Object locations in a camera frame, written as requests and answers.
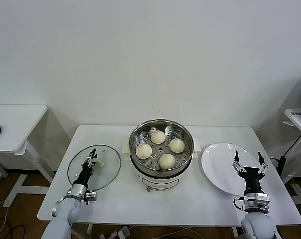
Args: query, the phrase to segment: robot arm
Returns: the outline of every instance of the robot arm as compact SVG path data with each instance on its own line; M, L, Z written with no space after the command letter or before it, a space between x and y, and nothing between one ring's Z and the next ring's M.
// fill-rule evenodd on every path
M53 219L42 235L42 239L70 239L71 225L78 220L81 215L81 202L88 204L88 201L96 201L97 193L88 191L88 181L93 174L97 154L93 149L82 164L82 171L67 194L55 204L52 209Z
M269 195L262 191L260 180L264 178L268 167L259 152L260 168L242 167L239 163L238 151L234 157L233 167L239 176L245 180L244 196L237 200L243 201L243 209L233 203L236 208L246 211L241 224L245 237L248 239L282 239L273 219L265 214L269 212Z

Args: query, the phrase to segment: white desk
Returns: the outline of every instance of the white desk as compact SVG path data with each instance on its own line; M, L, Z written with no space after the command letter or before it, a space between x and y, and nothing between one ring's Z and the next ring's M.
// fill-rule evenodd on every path
M76 153L94 144L106 144L121 155L122 144L135 126L81 125L64 155L53 182L38 212L38 219L52 220L54 204L65 195L71 184L67 168ZM297 211L284 184L262 147L253 129L249 127L187 127L200 142L202 151L216 142L234 143L257 157L258 151L265 157L269 168L263 181L263 189L270 194L269 215L277 225L301 224ZM244 212L233 205L234 196L214 187L199 168L201 154L193 160L180 183L167 191L147 192L135 178L130 161L122 161L115 180L98 190L97 202L82 206L78 222L124 225L166 226L241 226Z
M52 182L54 172L27 141L28 136L46 111L46 106L0 105L0 153L23 155L27 152L31 156L27 157L27 159L30 160L49 182ZM0 166L0 178L2 176L6 177L7 173ZM44 187L22 186L26 176L20 176L3 206L9 207L18 193L47 192L47 188Z

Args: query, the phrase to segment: white wall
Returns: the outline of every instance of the white wall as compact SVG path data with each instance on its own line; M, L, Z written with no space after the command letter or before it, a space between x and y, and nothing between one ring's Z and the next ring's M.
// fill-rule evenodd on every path
M0 0L0 104L46 104L69 136L153 118L260 130L300 80L301 0Z

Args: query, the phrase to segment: black cable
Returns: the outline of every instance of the black cable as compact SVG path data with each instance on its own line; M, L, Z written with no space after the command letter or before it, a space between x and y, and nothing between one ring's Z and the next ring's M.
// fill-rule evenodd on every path
M169 237L169 236L164 236L162 238L168 238L168 239L183 239L183 238L187 238L187 239L193 239L191 237L188 237L188 236L184 236L184 237L179 237L179 238L172 238L172 237Z
M25 227L23 225L18 225L14 228L12 228L12 230L10 230L10 232L8 234L5 235L5 237L3 237L3 239L6 239L6 237L11 233L11 238L12 238L12 233L15 229L19 228L19 227L22 227L23 228L23 236L22 236L22 239L24 239L24 236L25 236Z
M241 210L241 209L236 205L235 199L233 199L233 204L234 204L234 206L235 206L237 209Z
M8 232L8 234L5 237L7 237L9 234L11 234L10 239L12 239L12 227L10 226L10 224L7 220L5 221L5 223L10 228L10 232Z
M270 159L274 159L274 160L277 161L278 163L280 162L280 160L277 159L277 158L270 158Z
M291 145L291 147L285 152L285 154L283 155L283 157L286 156L286 154L290 151L291 148L293 148L293 146L296 144L296 142L301 138L301 134L300 136L297 138L297 140L295 140L295 142Z

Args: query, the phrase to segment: white plate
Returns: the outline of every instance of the white plate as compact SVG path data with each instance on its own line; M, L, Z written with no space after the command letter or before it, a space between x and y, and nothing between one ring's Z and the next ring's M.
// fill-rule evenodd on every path
M245 149L231 143L215 143L202 154L201 164L208 179L222 191L243 195L245 181L232 166L236 151L242 167L260 167L259 160Z

